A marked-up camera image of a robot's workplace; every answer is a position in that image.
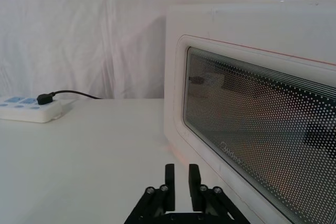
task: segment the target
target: power strip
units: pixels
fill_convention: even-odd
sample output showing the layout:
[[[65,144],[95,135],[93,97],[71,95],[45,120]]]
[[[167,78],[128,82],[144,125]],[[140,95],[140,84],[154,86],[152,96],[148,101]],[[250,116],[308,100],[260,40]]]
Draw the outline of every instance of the power strip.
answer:
[[[0,119],[46,123],[61,114],[62,105],[57,100],[39,105],[35,98],[0,97]]]

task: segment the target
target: microwave oven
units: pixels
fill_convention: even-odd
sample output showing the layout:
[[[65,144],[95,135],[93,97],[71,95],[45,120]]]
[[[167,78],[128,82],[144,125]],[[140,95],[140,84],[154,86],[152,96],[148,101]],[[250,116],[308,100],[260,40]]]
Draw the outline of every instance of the microwave oven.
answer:
[[[170,8],[164,132],[251,223],[336,223],[336,1]]]

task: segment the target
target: black power cord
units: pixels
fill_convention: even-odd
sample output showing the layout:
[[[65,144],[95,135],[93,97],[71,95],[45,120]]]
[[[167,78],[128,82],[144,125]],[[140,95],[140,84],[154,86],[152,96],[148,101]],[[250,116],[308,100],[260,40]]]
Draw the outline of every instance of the black power cord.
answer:
[[[53,102],[53,97],[55,95],[61,94],[61,93],[74,93],[74,94],[84,95],[85,97],[89,97],[89,98],[92,98],[92,99],[101,99],[101,98],[94,97],[92,95],[85,94],[85,93],[82,93],[82,92],[78,92],[78,91],[75,91],[75,90],[59,90],[59,91],[56,91],[56,92],[51,92],[49,94],[40,94],[37,97],[36,100],[37,100],[39,105],[48,104],[48,103]]]

